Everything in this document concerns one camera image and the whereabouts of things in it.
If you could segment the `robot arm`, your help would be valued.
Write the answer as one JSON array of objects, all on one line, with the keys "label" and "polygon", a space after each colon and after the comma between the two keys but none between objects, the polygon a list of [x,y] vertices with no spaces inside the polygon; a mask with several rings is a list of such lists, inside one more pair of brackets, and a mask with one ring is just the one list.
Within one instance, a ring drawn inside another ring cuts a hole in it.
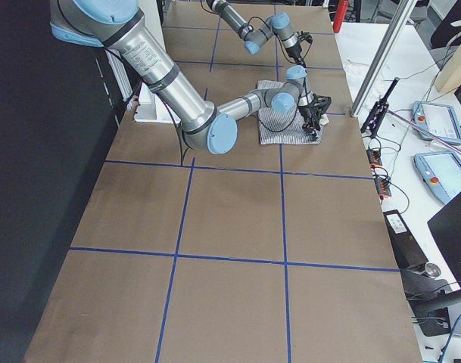
[{"label": "robot arm", "polygon": [[307,42],[310,49],[313,38],[309,32],[295,31],[285,12],[271,15],[265,20],[257,16],[245,20],[227,1],[206,3],[213,13],[218,14],[237,33],[249,54],[258,53],[271,38],[276,37],[290,63],[307,66],[307,53],[303,54],[301,43]]},{"label": "robot arm", "polygon": [[52,1],[50,25],[53,36],[63,42],[118,51],[149,91],[179,117],[179,140],[191,149],[227,153],[236,143],[238,120],[264,108],[278,113],[296,108],[304,119],[303,130],[317,137],[332,100],[312,92],[307,79],[301,43],[310,42],[311,35],[296,32],[285,12],[269,16],[255,29],[227,1],[207,5],[238,34],[250,54],[272,37],[280,41],[295,62],[282,86],[254,89],[220,106],[204,100],[146,27],[136,1]]}]

